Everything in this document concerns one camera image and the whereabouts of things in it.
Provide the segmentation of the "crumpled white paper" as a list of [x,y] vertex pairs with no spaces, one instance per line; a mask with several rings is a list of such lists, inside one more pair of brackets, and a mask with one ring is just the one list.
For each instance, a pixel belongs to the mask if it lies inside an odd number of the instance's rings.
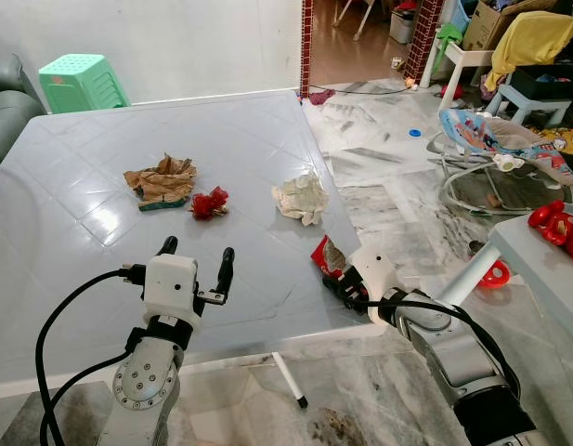
[[270,190],[274,203],[283,216],[299,219],[304,226],[318,225],[327,209],[329,195],[315,171],[292,178]]

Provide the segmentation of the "patterned baby bouncer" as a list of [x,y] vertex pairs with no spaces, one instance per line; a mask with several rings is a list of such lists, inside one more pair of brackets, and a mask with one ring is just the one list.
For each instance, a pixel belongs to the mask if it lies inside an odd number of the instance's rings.
[[[551,199],[573,203],[573,170],[549,139],[515,122],[469,108],[444,108],[437,120],[442,127],[440,136],[447,138],[447,144],[438,146],[437,138],[432,138],[427,149],[437,154],[434,162],[446,174],[438,190],[444,203],[477,216],[520,216],[549,203],[540,197],[518,197],[518,203],[506,203],[493,173],[531,178],[557,191]],[[459,179],[475,174],[480,174],[485,184],[482,204],[462,200],[456,191]]]

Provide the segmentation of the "small grey side table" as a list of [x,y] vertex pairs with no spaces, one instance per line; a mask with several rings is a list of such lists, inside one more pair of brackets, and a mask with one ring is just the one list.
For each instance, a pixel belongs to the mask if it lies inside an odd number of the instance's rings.
[[499,222],[486,245],[453,277],[438,301],[460,305],[498,260],[518,273],[540,302],[573,338],[573,259],[527,225],[524,217]]

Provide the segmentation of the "green plastic stool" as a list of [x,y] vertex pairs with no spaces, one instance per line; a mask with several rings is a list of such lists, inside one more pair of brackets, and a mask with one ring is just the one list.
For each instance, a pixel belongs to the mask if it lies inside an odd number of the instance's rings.
[[39,71],[52,113],[78,113],[132,105],[103,55],[67,54]]

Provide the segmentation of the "black storage crate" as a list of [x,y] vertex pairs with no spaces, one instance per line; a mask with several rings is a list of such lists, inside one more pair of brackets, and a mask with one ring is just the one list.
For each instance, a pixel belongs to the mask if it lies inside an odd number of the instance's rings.
[[519,65],[508,85],[529,100],[572,100],[573,65]]

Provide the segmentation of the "white rack frame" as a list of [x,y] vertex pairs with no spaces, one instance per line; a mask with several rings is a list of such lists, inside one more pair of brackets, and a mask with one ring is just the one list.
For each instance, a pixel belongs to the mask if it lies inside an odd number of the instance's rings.
[[459,86],[464,69],[487,67],[487,65],[491,64],[491,55],[493,54],[493,50],[463,50],[463,48],[460,48],[455,43],[448,43],[446,56],[452,63],[453,71],[449,78],[447,88],[444,90],[444,95],[440,98],[438,107],[440,111],[451,106],[453,93],[456,92],[456,88]]

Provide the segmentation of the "white bin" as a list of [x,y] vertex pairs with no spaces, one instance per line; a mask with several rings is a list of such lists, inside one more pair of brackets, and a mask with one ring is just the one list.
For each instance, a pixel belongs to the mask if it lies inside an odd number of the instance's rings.
[[414,33],[414,22],[416,22],[416,12],[413,9],[394,9],[389,16],[389,37],[407,46]]

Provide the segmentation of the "red brick pillar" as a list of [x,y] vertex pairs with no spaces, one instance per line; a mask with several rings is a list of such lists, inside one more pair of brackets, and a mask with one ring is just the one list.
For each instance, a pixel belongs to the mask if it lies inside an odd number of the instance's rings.
[[434,46],[437,27],[440,25],[440,14],[446,0],[416,0],[416,20],[413,35],[410,38],[408,59],[401,65],[405,78],[421,81],[423,68],[429,59],[431,47]]

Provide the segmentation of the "white table leg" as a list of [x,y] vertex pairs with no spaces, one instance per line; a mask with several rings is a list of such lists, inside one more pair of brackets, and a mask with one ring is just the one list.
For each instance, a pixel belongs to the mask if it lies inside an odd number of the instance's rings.
[[292,395],[295,399],[295,403],[298,404],[300,409],[306,409],[308,407],[308,399],[303,394],[302,389],[298,386],[297,381],[295,381],[294,375],[291,373],[289,369],[289,365],[286,364],[286,361],[283,360],[280,352],[274,351],[270,353],[270,357],[273,358],[275,366],[277,366],[278,370],[281,372],[283,379],[285,379],[287,383],[287,387],[289,387]]

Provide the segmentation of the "crumpled red wrapper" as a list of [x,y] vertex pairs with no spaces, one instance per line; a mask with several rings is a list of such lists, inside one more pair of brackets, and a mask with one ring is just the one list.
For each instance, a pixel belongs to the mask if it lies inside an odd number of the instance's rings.
[[226,216],[229,213],[227,202],[229,192],[215,187],[211,192],[197,192],[191,197],[191,208],[193,219],[206,221],[216,216]]

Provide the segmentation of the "red snack packet trash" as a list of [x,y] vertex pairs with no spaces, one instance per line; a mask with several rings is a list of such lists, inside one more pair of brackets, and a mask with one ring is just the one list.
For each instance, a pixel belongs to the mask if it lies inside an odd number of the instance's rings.
[[319,245],[312,251],[310,258],[327,279],[341,280],[348,268],[345,254],[334,246],[329,235],[324,235]]

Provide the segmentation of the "crumpled brown paper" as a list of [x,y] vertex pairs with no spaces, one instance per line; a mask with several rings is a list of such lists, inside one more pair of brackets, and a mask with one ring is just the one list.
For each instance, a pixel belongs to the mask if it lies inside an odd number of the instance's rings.
[[140,200],[142,212],[183,207],[189,202],[198,175],[192,160],[177,160],[166,154],[158,165],[126,171],[124,181]]

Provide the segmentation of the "grey sofa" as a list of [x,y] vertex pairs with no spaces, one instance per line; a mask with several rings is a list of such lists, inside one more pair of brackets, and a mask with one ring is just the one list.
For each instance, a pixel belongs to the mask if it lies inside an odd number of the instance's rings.
[[27,123],[44,114],[46,108],[19,56],[0,57],[0,165]]

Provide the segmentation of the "brown cardboard box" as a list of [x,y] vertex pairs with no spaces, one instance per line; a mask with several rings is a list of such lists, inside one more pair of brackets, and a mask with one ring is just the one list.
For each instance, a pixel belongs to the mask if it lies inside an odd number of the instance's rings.
[[525,0],[478,0],[460,47],[467,51],[497,47],[516,14],[523,12]]

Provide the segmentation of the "red plastic toy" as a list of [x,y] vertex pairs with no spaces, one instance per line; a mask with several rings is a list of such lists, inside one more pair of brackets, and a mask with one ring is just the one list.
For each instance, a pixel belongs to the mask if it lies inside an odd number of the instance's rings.
[[543,205],[529,214],[527,223],[546,242],[561,247],[573,259],[573,214],[565,207],[563,201]]

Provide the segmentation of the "yellow cloth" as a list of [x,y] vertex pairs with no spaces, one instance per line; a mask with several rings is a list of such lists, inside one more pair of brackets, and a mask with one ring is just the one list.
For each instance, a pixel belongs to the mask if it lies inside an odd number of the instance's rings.
[[518,65],[553,63],[573,37],[573,17],[549,11],[520,13],[508,26],[491,55],[491,71],[482,82],[495,92],[500,81]]

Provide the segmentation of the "pale grey plastic stool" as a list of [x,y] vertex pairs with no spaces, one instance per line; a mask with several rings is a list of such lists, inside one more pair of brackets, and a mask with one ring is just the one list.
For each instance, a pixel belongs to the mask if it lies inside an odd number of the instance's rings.
[[534,111],[549,111],[553,112],[548,122],[549,127],[558,127],[565,118],[567,110],[571,105],[571,100],[561,98],[561,100],[532,100],[527,98],[518,89],[513,88],[511,85],[503,84],[498,86],[497,94],[491,99],[491,102],[486,107],[486,112],[493,115],[500,115],[501,103],[507,100],[512,105],[518,106],[518,111],[513,114],[511,122],[521,125],[524,120]]

